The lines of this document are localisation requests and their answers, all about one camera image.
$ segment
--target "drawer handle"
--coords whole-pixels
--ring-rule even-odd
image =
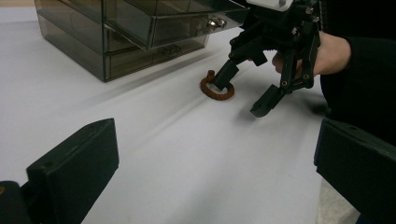
[[[206,26],[211,30],[216,30],[218,28],[224,29],[227,26],[227,21],[218,17],[212,17],[212,19],[207,22]]]

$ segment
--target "white table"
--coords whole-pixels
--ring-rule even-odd
[[[249,110],[278,85],[271,63],[240,64],[229,101],[199,89],[228,59],[239,28],[103,83],[41,36],[33,7],[0,8],[0,22],[0,180],[24,184],[32,162],[84,125],[114,118],[120,168],[83,223],[315,223],[318,79],[261,119]]]

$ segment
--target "black sleeve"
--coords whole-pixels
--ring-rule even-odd
[[[320,76],[331,119],[362,128],[396,146],[396,41],[346,37],[348,69]]]

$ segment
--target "finger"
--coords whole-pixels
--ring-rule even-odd
[[[303,60],[298,60],[296,64],[296,76],[295,77],[300,77],[301,73],[303,72]]]
[[[282,56],[277,52],[276,55],[274,56],[272,60],[272,64],[275,67],[275,70],[278,73],[282,73],[282,68],[283,68],[283,58]]]

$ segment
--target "black clothing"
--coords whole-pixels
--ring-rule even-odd
[[[396,146],[396,35],[392,20],[387,21],[391,7],[328,2],[324,31],[345,38],[352,49],[348,69],[320,76],[330,118]]]

